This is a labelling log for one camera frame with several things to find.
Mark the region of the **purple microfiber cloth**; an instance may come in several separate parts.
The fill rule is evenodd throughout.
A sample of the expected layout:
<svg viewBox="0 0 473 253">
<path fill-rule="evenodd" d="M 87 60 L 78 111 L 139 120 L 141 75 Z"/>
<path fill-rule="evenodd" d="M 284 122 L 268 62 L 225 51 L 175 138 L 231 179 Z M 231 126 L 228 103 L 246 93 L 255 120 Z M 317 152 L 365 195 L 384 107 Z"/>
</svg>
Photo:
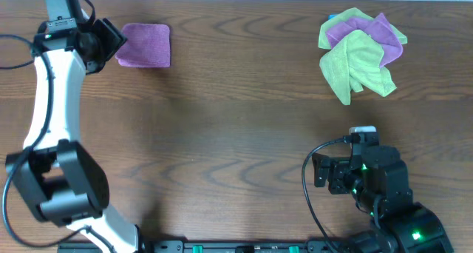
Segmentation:
<svg viewBox="0 0 473 253">
<path fill-rule="evenodd" d="M 171 66 L 170 33 L 165 24 L 126 24 L 122 34 L 127 41 L 115 58 L 123 67 L 168 68 Z"/>
</svg>

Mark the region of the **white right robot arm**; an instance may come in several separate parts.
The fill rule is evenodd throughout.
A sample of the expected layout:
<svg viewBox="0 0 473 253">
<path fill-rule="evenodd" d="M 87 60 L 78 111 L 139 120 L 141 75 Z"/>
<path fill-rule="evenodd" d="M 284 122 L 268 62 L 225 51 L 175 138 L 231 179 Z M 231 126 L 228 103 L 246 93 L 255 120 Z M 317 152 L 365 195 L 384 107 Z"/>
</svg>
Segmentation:
<svg viewBox="0 0 473 253">
<path fill-rule="evenodd" d="M 453 252 L 438 216 L 414 202 L 409 173 L 399 151 L 380 143 L 373 128 L 325 142 L 308 153 L 314 185 L 332 195 L 351 195 L 358 210 L 370 216 L 370 230 L 334 242 L 330 252 Z"/>
</svg>

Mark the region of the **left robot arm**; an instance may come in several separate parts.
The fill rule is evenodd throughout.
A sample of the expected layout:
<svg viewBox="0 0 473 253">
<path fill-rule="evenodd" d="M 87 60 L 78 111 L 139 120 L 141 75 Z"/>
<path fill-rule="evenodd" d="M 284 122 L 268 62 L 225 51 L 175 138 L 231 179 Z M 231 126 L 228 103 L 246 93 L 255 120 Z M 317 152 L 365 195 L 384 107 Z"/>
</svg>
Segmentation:
<svg viewBox="0 0 473 253">
<path fill-rule="evenodd" d="M 37 82 L 30 131 L 5 163 L 4 200 L 15 186 L 36 220 L 82 234 L 102 252 L 140 252 L 143 243 L 110 205 L 105 172 L 80 143 L 82 83 L 125 42 L 106 18 L 47 22 L 30 43 Z"/>
</svg>

